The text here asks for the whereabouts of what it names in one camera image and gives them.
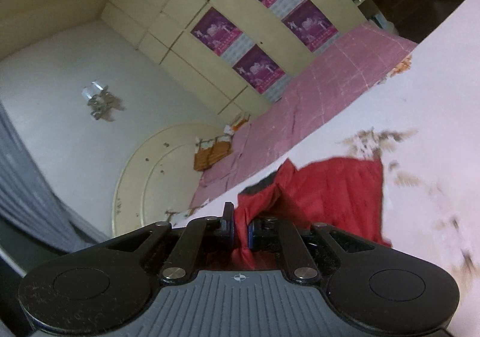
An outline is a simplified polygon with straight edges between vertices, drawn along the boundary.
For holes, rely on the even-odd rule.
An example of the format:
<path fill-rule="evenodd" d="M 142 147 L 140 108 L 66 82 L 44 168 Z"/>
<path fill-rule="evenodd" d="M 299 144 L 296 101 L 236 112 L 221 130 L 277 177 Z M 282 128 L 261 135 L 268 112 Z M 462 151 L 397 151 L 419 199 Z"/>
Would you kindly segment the red quilted down jacket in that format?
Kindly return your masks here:
<path fill-rule="evenodd" d="M 382 191 L 383 164 L 378 159 L 335 157 L 303 168 L 286 160 L 276 172 L 238 194 L 229 268 L 276 267 L 272 255 L 248 247 L 248 225 L 258 217 L 287 220 L 299 229 L 324 222 L 390 247 L 382 234 Z"/>

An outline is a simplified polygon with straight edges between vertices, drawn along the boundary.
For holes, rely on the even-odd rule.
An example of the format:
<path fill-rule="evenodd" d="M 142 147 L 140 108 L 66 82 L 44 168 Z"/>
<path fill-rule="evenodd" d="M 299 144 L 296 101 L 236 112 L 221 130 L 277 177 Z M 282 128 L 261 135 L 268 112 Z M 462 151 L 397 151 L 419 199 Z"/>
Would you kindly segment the cream round headboard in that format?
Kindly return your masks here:
<path fill-rule="evenodd" d="M 148 138 L 128 160 L 117 183 L 112 234 L 124 235 L 156 221 L 187 218 L 201 174 L 194 170 L 195 143 L 222 134 L 205 124 L 171 126 Z"/>

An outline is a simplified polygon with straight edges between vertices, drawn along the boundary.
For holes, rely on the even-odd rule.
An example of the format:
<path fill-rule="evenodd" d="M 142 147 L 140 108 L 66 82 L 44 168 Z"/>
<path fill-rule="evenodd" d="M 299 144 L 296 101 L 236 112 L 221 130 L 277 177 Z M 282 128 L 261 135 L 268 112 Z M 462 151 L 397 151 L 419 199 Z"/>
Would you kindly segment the lower left purple poster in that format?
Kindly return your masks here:
<path fill-rule="evenodd" d="M 260 47 L 254 45 L 233 69 L 270 103 L 277 102 L 291 77 Z"/>

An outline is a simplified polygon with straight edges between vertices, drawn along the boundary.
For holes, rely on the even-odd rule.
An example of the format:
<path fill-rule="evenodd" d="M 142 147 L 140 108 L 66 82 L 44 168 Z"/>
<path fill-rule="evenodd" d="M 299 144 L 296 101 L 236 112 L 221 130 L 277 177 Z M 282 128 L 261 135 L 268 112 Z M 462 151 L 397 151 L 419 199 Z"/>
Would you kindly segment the grey curtain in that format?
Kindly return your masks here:
<path fill-rule="evenodd" d="M 55 195 L 5 108 L 1 108 L 1 217 L 63 252 L 108 239 Z"/>

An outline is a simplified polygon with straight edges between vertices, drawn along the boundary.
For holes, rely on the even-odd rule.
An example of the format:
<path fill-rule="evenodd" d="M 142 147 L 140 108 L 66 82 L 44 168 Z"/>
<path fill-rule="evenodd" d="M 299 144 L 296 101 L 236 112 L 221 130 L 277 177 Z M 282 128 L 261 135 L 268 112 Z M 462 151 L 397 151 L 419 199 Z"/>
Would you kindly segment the pink floral bed sheet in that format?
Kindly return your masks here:
<path fill-rule="evenodd" d="M 382 234 L 395 249 L 445 268 L 460 288 L 455 336 L 479 334 L 479 0 L 465 0 L 387 76 L 225 201 L 285 160 L 333 157 L 383 165 Z"/>

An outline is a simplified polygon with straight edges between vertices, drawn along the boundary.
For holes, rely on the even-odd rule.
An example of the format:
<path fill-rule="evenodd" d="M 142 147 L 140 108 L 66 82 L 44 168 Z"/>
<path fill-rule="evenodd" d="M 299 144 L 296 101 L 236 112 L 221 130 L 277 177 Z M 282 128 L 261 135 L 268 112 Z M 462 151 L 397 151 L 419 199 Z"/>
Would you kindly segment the upper left purple poster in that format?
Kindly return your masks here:
<path fill-rule="evenodd" d="M 209 8 L 191 29 L 191 34 L 222 56 L 242 36 L 242 31 L 215 8 Z"/>

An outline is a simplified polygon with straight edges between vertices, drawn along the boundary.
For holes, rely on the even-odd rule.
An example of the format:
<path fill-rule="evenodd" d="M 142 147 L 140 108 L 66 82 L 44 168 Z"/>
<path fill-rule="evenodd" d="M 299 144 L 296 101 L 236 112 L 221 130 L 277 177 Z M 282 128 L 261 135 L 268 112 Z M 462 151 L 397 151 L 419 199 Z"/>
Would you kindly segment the pink checkered bed cover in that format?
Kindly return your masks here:
<path fill-rule="evenodd" d="M 272 164 L 391 75 L 415 48 L 370 23 L 343 34 L 288 84 L 278 102 L 233 135 L 232 153 L 203 172 L 190 206 L 216 199 Z"/>

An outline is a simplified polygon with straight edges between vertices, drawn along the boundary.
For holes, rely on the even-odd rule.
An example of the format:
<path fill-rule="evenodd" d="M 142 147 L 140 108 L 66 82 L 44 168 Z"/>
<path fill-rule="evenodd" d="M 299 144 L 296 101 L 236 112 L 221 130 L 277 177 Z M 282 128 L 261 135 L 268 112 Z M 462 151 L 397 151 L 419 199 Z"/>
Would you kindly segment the cream built-in wardrobe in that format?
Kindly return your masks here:
<path fill-rule="evenodd" d="M 103 20 L 221 119 L 257 116 L 372 0 L 108 0 Z"/>

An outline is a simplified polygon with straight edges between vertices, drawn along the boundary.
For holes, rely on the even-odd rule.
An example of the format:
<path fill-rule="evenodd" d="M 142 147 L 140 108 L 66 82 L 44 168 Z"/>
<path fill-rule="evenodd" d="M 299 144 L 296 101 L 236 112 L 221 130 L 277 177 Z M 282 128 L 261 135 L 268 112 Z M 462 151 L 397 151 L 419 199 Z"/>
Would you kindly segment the lower right purple poster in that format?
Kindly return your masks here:
<path fill-rule="evenodd" d="M 311 0 L 304 0 L 281 21 L 311 52 L 338 34 L 337 28 Z"/>

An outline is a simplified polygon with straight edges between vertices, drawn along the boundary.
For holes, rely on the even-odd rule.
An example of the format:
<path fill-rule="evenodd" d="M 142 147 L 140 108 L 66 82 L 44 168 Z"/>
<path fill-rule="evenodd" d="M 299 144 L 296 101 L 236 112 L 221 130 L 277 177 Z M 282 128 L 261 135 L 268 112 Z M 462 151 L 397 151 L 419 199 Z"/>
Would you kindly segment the silver wall lamp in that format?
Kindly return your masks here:
<path fill-rule="evenodd" d="M 112 121 L 112 111 L 124 110 L 121 99 L 113 95 L 108 85 L 100 81 L 92 81 L 83 88 L 81 94 L 89 108 L 89 114 L 95 121 Z"/>

